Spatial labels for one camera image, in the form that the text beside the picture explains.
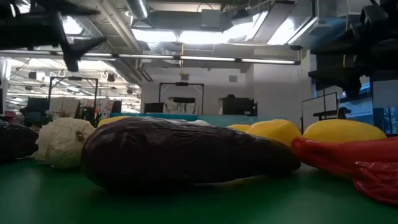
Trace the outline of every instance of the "yellow object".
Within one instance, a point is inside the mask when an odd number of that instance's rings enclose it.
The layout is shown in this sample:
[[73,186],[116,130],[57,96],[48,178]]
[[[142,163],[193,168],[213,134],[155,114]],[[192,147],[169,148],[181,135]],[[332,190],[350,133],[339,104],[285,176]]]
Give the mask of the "yellow object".
[[114,118],[104,119],[98,123],[98,127],[101,127],[104,124],[112,123],[114,121],[119,121],[120,119],[124,119],[124,118],[129,118],[129,116],[118,116],[118,117],[114,117]]
[[284,143],[288,147],[292,147],[294,138],[301,136],[298,127],[294,123],[284,119],[257,122],[246,133],[273,139]]
[[385,139],[377,127],[346,119],[328,119],[311,124],[303,137],[320,142],[349,142]]
[[247,124],[234,124],[234,125],[228,126],[228,128],[246,132],[250,128],[250,125],[247,125]]

